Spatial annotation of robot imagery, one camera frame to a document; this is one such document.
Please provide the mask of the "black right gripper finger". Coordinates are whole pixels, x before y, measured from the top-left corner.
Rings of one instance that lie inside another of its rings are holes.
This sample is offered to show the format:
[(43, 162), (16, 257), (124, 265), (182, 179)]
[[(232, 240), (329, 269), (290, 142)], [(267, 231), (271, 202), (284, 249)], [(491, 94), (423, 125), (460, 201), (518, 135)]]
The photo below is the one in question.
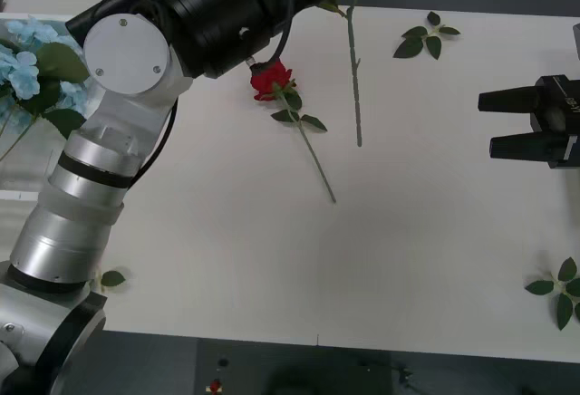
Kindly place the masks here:
[(503, 91), (485, 92), (478, 97), (478, 110), (484, 112), (530, 114), (538, 103), (538, 89), (534, 86)]
[(493, 159), (550, 160), (550, 136), (530, 132), (492, 138), (489, 155)]

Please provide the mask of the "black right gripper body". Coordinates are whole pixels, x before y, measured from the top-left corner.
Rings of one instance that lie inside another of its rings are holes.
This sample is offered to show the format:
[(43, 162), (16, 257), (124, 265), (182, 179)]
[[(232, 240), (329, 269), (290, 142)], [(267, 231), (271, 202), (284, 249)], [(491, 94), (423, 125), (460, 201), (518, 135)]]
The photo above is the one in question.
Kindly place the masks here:
[(530, 117), (534, 132), (557, 138), (548, 159), (551, 169), (579, 168), (579, 81), (565, 75), (543, 76), (536, 82), (538, 99)]

